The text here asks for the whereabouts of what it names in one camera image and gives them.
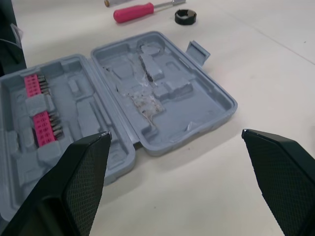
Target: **gray plastic tool case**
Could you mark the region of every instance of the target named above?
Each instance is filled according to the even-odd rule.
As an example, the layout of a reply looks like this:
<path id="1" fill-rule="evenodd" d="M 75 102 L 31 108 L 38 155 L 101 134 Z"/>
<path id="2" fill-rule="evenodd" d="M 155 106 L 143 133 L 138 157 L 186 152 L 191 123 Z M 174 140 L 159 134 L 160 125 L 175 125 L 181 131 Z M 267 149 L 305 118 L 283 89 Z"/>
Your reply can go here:
<path id="1" fill-rule="evenodd" d="M 105 184 L 133 168 L 140 142 L 162 155 L 214 130 L 236 101 L 201 66 L 196 42 L 186 53 L 159 32 L 99 47 L 92 60 L 73 55 L 0 78 L 0 212 L 9 221 L 38 180 L 73 141 L 110 130 Z M 50 95 L 27 98 L 24 77 L 44 75 Z M 32 116 L 57 112 L 63 135 L 38 148 Z"/>

